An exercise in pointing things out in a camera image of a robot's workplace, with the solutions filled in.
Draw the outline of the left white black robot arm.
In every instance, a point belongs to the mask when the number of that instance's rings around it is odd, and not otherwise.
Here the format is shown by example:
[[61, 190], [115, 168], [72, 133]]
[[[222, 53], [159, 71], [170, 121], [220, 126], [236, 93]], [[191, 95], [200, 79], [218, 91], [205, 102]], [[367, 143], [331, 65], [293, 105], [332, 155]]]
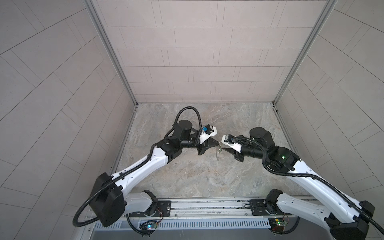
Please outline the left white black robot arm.
[[214, 139], [217, 133], [217, 128], [212, 125], [195, 131], [191, 122], [181, 120], [174, 125], [174, 132], [170, 137], [165, 137], [152, 146], [147, 157], [111, 176], [107, 173], [99, 175], [89, 203], [96, 219], [104, 227], [109, 227], [125, 214], [141, 212], [152, 215], [158, 204], [156, 196], [148, 190], [133, 194], [132, 189], [152, 172], [177, 158], [184, 148], [197, 149], [201, 156], [206, 150], [217, 147], [219, 142]]

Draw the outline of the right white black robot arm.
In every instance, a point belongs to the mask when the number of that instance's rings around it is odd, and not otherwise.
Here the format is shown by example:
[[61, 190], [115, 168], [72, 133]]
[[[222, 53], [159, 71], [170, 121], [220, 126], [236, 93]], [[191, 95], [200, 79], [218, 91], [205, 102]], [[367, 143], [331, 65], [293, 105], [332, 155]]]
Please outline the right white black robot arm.
[[271, 133], [257, 127], [250, 130], [250, 137], [225, 135], [225, 151], [237, 161], [245, 157], [259, 158], [271, 174], [294, 181], [319, 203], [313, 204], [273, 189], [265, 199], [271, 215], [283, 212], [310, 221], [328, 230], [336, 240], [364, 240], [370, 227], [380, 232], [384, 229], [373, 219], [375, 207], [344, 194], [323, 179], [291, 150], [275, 145]]

